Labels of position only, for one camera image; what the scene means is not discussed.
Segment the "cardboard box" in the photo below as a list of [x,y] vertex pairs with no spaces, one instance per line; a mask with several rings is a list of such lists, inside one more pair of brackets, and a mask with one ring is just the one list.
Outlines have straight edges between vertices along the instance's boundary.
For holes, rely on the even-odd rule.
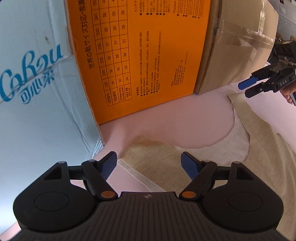
[[194,92],[246,79],[264,67],[277,24],[278,14],[267,0],[212,0]]
[[63,0],[0,2],[0,233],[17,195],[103,147],[69,48]]
[[69,1],[71,34],[99,124],[193,93],[210,1]]

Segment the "light blue box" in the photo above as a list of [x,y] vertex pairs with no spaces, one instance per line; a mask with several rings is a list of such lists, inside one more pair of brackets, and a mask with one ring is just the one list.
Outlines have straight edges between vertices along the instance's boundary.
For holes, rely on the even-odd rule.
[[16,196],[57,161],[103,147],[75,57],[63,0],[0,2],[0,234]]

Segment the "brown cardboard box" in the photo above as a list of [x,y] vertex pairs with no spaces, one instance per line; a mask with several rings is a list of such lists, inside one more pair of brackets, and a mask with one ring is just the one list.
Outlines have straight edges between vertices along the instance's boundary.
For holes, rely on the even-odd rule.
[[212,0],[195,93],[248,78],[264,67],[278,14],[267,0]]

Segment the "size chart table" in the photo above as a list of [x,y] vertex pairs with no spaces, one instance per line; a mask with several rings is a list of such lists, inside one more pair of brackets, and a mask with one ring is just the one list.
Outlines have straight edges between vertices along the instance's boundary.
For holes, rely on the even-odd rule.
[[132,99],[127,0],[90,0],[96,53],[108,106]]

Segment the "orange box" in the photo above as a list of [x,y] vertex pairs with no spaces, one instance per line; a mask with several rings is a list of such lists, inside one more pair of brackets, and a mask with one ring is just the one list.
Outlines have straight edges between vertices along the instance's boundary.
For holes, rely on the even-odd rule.
[[68,2],[77,64],[99,124],[193,93],[210,1]]

